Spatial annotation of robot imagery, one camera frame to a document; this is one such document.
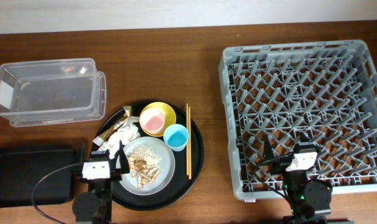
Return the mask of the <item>peanut shells pile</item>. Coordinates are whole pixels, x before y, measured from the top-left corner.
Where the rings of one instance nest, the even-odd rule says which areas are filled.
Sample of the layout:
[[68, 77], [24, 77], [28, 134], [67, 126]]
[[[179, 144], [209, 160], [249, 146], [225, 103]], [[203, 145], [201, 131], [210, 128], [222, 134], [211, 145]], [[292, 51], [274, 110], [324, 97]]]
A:
[[137, 180], [136, 186], [139, 190], [147, 184], [153, 184], [161, 173], [155, 164], [150, 164], [143, 157], [136, 155], [128, 156], [128, 164], [131, 177]]

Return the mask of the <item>grey round plate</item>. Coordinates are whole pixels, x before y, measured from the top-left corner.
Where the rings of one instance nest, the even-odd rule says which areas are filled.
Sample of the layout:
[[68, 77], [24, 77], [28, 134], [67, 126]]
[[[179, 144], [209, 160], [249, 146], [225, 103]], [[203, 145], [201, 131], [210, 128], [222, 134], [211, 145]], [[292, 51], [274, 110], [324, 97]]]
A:
[[138, 145], [149, 146], [152, 150], [161, 156], [162, 160], [159, 163], [158, 168], [161, 170], [157, 180], [153, 184], [145, 185], [141, 190], [136, 186], [137, 180], [131, 177], [131, 170], [129, 174], [124, 174], [120, 184], [128, 192], [134, 195], [152, 195], [161, 191], [172, 179], [175, 170], [175, 158], [172, 151], [166, 145], [164, 141], [154, 137], [141, 137], [133, 140], [124, 146], [124, 152], [126, 156], [130, 156], [133, 149]]

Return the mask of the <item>white rice pile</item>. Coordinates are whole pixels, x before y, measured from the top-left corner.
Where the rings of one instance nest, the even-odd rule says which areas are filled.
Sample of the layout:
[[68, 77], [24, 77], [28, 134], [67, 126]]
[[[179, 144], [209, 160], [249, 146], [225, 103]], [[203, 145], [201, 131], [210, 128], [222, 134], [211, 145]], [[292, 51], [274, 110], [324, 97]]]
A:
[[142, 159], [146, 161], [146, 164], [149, 166], [159, 166], [160, 161], [162, 160], [161, 156], [155, 153], [151, 147], [138, 145], [133, 149], [133, 152], [130, 154], [130, 157]]

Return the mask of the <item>white tissue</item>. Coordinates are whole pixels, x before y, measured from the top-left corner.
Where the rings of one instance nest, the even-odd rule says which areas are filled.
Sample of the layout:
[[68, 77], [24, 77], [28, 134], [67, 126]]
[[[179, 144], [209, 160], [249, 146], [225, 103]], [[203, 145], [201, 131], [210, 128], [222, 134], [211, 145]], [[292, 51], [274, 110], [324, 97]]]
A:
[[121, 127], [113, 133], [107, 141], [103, 143], [100, 149], [109, 152], [109, 158], [114, 159], [116, 153], [119, 151], [119, 144], [122, 143], [123, 146], [127, 145], [131, 141], [140, 137], [139, 128], [137, 124], [139, 122], [139, 117], [132, 116], [129, 117]]

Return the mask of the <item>gold snack wrapper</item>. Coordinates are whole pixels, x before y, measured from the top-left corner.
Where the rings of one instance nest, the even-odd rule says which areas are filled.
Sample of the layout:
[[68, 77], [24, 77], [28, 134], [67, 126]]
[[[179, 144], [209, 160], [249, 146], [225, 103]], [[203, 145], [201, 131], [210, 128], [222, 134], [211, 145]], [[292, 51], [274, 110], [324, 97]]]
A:
[[124, 114], [120, 117], [111, 127], [109, 127], [106, 131], [103, 131], [99, 136], [92, 140], [97, 146], [101, 146], [108, 138], [116, 132], [124, 123], [125, 121], [133, 114], [132, 106], [123, 106]]

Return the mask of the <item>light blue cup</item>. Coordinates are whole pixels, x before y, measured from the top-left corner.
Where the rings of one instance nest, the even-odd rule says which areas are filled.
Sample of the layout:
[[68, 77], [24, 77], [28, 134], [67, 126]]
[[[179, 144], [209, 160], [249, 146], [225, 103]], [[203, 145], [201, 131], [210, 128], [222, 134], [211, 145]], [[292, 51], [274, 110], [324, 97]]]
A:
[[186, 147], [186, 127], [181, 124], [169, 126], [163, 135], [164, 142], [175, 152], [180, 152]]

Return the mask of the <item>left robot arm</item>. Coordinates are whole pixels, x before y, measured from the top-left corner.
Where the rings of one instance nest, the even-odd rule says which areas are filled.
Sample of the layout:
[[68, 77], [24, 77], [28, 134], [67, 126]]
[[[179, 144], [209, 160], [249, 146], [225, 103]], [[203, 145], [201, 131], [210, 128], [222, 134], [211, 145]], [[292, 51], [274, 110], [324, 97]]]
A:
[[93, 151], [85, 159], [85, 145], [82, 144], [74, 157], [70, 172], [78, 180], [88, 184], [88, 190], [81, 193], [73, 202], [72, 210], [76, 223], [110, 223], [112, 212], [112, 183], [122, 180], [130, 173], [129, 162], [123, 151], [123, 144], [118, 143], [119, 161], [109, 158], [108, 151]]

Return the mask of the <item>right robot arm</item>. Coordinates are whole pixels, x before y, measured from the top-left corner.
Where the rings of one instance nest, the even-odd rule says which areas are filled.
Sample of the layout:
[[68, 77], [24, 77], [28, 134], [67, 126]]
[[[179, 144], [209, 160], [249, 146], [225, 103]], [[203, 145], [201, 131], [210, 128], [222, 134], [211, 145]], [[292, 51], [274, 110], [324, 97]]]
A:
[[331, 213], [330, 202], [333, 187], [320, 179], [310, 179], [307, 172], [314, 167], [320, 149], [304, 133], [293, 150], [274, 156], [269, 140], [264, 141], [262, 166], [269, 166], [272, 175], [281, 174], [282, 191], [291, 208], [291, 216], [282, 218], [283, 223], [327, 223]]

